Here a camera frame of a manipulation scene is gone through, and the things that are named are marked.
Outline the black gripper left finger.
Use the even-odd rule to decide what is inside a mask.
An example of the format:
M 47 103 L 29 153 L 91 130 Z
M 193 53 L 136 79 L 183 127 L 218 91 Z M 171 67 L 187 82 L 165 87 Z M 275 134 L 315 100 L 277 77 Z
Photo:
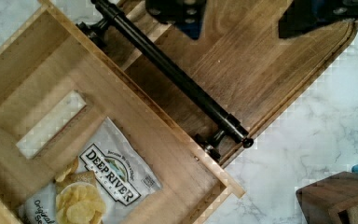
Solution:
M 200 38 L 206 5 L 207 0 L 145 0 L 155 20 L 174 25 L 193 40 Z

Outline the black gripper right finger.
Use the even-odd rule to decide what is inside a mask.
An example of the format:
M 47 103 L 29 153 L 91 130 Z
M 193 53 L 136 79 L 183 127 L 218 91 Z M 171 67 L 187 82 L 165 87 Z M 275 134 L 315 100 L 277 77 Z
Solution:
M 358 21 L 358 0 L 293 0 L 278 21 L 279 38 L 298 37 L 339 21 Z

